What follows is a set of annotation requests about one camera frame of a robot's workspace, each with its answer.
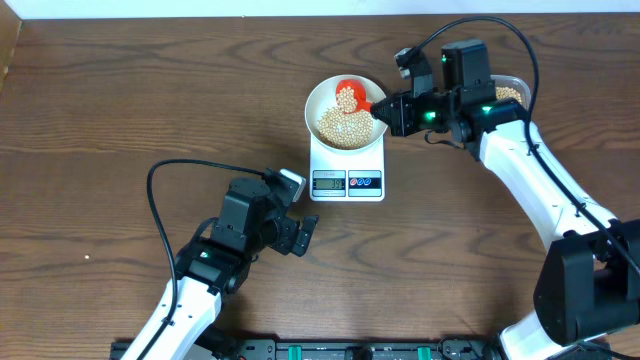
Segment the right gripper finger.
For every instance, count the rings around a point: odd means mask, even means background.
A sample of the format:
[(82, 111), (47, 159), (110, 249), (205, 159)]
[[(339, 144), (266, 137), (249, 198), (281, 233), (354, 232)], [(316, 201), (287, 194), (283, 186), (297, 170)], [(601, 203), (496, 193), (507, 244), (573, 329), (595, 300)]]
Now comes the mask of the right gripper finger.
[(370, 112), (371, 113), (383, 113), (383, 112), (391, 112), (395, 108), (395, 104), (398, 102), (397, 96), (388, 96), (378, 102), (375, 102), (371, 105)]
[(372, 108), (371, 115), (376, 120), (384, 123), (387, 127), (391, 125), (391, 111), (386, 108)]

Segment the red measuring scoop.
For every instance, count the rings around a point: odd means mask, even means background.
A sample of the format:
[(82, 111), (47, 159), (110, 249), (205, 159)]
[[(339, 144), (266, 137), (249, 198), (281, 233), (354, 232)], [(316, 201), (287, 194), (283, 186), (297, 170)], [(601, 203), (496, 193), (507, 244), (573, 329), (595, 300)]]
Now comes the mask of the red measuring scoop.
[(360, 111), (371, 111), (372, 103), (367, 100), (364, 86), (355, 79), (341, 80), (336, 87), (337, 107), (344, 114), (354, 114)]

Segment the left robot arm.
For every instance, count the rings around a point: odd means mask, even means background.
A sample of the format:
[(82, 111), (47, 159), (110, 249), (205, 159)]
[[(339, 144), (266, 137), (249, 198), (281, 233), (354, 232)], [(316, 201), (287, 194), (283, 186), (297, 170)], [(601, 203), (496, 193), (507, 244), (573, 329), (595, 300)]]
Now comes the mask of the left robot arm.
[(175, 278), (122, 358), (184, 358), (216, 321), (225, 298), (247, 279), (262, 250), (304, 256), (318, 218), (295, 221), (286, 213), (305, 185), (304, 177), (288, 169), (233, 179), (220, 214), (201, 223), (179, 251)]

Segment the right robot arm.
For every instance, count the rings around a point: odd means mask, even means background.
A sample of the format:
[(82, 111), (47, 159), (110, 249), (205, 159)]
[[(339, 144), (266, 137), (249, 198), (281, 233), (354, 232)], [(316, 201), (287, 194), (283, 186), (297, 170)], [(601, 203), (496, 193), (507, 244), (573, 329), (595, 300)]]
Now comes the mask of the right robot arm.
[(501, 331), (491, 356), (551, 359), (639, 322), (639, 223), (621, 222), (577, 184), (541, 139), (530, 108), (500, 98), (480, 40), (441, 49), (444, 91), (418, 48), (395, 56), (408, 91), (371, 107), (392, 135), (450, 133), (493, 172), (533, 223), (546, 257), (534, 310)]

